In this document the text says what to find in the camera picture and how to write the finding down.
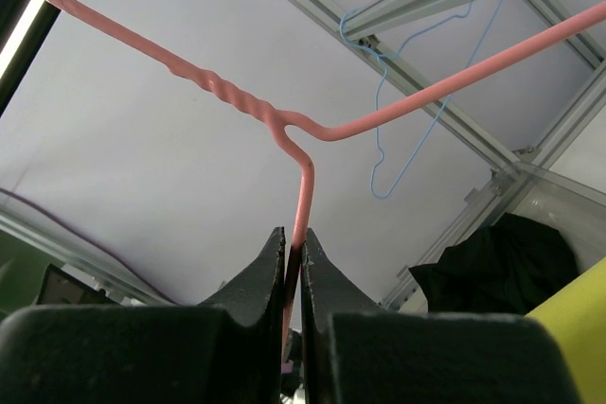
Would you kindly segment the light blue wire hanger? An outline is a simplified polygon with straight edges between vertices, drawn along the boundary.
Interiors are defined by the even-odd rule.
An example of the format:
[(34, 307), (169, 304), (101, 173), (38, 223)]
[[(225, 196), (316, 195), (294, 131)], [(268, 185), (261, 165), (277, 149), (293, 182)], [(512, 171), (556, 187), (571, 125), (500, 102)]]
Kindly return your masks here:
[[(382, 89), (386, 84), (394, 86), (403, 93), (404, 97), (410, 97), (431, 84), (425, 77), (418, 73), (415, 68), (401, 58), (401, 52), (408, 44), (417, 38), (445, 26), (450, 22), (466, 19), (472, 13), (473, 5), (474, 2), (470, 2), (465, 9), (456, 10), (454, 13), (443, 17), (441, 20), (410, 34), (396, 50), (389, 48), (387, 45), (383, 45), (378, 40), (372, 40), (370, 37), (361, 39), (348, 38), (345, 32), (346, 20), (353, 16), (358, 10), (351, 9), (341, 16), (338, 23), (338, 37), (340, 41), (381, 75), (380, 82), (374, 95), (374, 109), (376, 111), (386, 106), (382, 103), (381, 99)], [(385, 200), (389, 198), (406, 170), (418, 156), (421, 147), (437, 124), (452, 133), (456, 140), (460, 141), (492, 167), (500, 167), (507, 161), (505, 148), (503, 146), (498, 146), (495, 140), (488, 138), (487, 132), (482, 130), (478, 124), (474, 123), (469, 115), (464, 114), (460, 108), (455, 106), (452, 102), (453, 97), (452, 94), (449, 94), (422, 107), (422, 110), (432, 117), (429, 127), (422, 135), (417, 145), (413, 148), (411, 155), (401, 168), (400, 173), (395, 177), (391, 186), (384, 192), (375, 188), (376, 174), (379, 170), (379, 166), (384, 163), (386, 154), (382, 145), (381, 129), (379, 127), (374, 129), (375, 147), (379, 152), (379, 159), (370, 171), (369, 190), (376, 199)]]

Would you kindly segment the yellow-green trousers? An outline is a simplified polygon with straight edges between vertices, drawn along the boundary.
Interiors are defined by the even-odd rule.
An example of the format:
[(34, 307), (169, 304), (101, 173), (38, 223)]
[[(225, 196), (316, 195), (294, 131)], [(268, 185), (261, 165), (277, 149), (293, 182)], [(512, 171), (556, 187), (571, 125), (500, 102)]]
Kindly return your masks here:
[(562, 352), (584, 403), (605, 401), (605, 261), (531, 310)]

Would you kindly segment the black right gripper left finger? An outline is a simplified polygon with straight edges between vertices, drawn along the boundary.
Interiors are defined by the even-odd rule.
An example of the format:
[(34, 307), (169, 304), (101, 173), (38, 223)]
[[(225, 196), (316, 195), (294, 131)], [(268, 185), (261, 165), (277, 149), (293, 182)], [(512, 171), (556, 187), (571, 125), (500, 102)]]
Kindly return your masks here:
[(277, 403), (285, 234), (276, 227), (255, 259), (205, 299), (221, 323), (212, 342), (206, 403)]

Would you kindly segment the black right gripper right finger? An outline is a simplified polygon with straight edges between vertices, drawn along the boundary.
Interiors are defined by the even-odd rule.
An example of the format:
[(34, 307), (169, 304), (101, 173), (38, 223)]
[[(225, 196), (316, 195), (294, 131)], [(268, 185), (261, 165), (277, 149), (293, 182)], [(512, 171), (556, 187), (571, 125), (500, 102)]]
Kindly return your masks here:
[(361, 373), (355, 331), (366, 315), (382, 309), (328, 258), (316, 233), (309, 229), (301, 250), (303, 363), (308, 403), (344, 403), (353, 395)]

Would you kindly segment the pink hanger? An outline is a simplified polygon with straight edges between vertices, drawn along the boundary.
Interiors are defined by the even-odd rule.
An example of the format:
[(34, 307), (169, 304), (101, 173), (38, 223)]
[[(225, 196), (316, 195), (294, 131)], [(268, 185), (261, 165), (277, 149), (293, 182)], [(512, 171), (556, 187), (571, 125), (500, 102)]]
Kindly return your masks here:
[(215, 95), (219, 100), (265, 124), (276, 144), (291, 156), (301, 169), (301, 184), (294, 218), (292, 251), (288, 262), (289, 266), (295, 268), (300, 267), (300, 250), (306, 239), (312, 210), (314, 164), (307, 152), (288, 136), (286, 133), (288, 127), (295, 126), (324, 142), (336, 142), (356, 136), (471, 86), (605, 20), (605, 4), (601, 2), (379, 111), (341, 126), (326, 127), (302, 113), (275, 108), (271, 103), (243, 91), (228, 80), (222, 79), (215, 72), (196, 66), (78, 0), (45, 1), (86, 25), (163, 64), (174, 76), (192, 81), (201, 89)]

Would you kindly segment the black trousers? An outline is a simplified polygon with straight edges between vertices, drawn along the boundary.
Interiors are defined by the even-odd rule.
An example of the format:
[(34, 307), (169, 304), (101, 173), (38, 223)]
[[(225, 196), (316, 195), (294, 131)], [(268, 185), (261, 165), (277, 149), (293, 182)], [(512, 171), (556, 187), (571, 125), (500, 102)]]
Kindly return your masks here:
[(431, 312), (526, 315), (579, 276), (560, 231), (513, 214), (410, 269)]

